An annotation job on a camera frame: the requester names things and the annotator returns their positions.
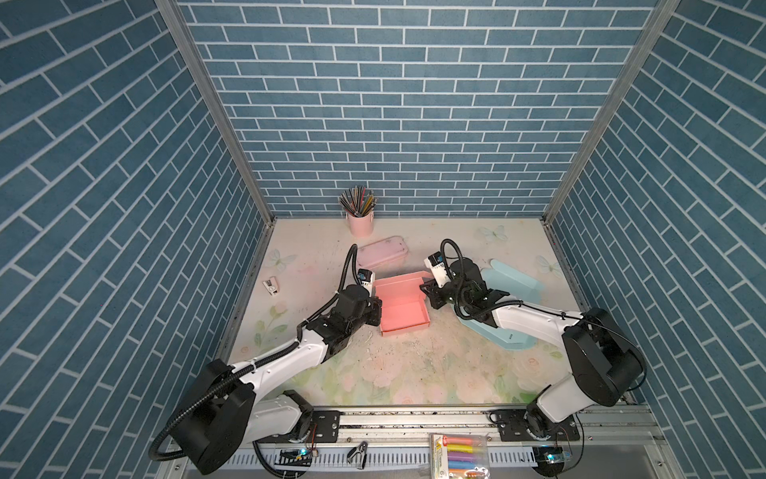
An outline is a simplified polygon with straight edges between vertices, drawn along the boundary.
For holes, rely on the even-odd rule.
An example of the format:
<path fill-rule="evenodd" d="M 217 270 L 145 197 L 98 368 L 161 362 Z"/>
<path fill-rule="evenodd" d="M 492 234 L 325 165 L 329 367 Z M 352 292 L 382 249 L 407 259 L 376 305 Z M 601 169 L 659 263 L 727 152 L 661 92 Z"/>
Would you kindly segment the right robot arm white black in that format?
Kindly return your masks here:
<path fill-rule="evenodd" d="M 572 313 L 511 299 L 510 293 L 488 287 L 466 257 L 447 263 L 442 253 L 433 253 L 424 263 L 433 279 L 420 289 L 433 309 L 450 303 L 462 321 L 522 333 L 564 351 L 568 375 L 527 406 L 524 421 L 534 439 L 549 439 L 592 405 L 615 405 L 646 373 L 644 355 L 604 309 Z"/>

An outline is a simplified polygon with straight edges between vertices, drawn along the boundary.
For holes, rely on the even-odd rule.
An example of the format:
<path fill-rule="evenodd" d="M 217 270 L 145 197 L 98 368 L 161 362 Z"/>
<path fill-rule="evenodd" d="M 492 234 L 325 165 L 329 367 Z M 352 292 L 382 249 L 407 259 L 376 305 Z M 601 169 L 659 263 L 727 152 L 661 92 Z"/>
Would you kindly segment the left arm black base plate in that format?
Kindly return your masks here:
<path fill-rule="evenodd" d="M 337 443 L 340 429 L 339 410 L 315 410 L 303 413 L 291 431 L 261 439 L 265 443 Z"/>

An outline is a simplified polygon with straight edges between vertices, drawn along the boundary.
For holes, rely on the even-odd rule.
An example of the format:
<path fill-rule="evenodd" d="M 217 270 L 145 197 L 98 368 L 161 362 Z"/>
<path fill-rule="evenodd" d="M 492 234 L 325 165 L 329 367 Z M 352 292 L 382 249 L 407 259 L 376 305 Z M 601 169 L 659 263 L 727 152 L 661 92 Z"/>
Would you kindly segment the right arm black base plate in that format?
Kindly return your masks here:
<path fill-rule="evenodd" d="M 506 408 L 491 410 L 487 417 L 503 442 L 580 440 L 580 427 L 572 416 L 554 423 L 537 409 Z"/>

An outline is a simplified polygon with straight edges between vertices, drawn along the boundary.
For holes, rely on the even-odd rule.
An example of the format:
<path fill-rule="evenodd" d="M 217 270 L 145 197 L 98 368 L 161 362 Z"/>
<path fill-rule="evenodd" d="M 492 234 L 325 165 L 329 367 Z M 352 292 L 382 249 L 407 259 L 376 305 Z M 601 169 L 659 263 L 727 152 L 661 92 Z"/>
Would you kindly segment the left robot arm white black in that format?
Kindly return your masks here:
<path fill-rule="evenodd" d="M 187 457 L 201 474 L 220 469 L 245 442 L 307 435 L 313 408 L 297 392 L 270 398 L 277 387 L 347 347 L 364 325 L 379 327 L 382 301 L 349 285 L 301 321 L 296 337 L 262 357 L 208 363 L 148 449 L 151 461 Z"/>

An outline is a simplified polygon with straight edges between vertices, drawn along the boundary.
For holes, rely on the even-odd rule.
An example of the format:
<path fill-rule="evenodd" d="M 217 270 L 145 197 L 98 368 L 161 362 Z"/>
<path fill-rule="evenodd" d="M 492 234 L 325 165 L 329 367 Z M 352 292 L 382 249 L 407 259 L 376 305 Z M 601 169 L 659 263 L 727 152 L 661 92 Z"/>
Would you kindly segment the pink paper box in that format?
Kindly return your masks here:
<path fill-rule="evenodd" d="M 414 333 L 430 327 L 426 307 L 426 295 L 420 285 L 433 279 L 428 271 L 416 271 L 397 277 L 377 279 L 373 285 L 376 296 L 382 301 L 382 336 Z"/>

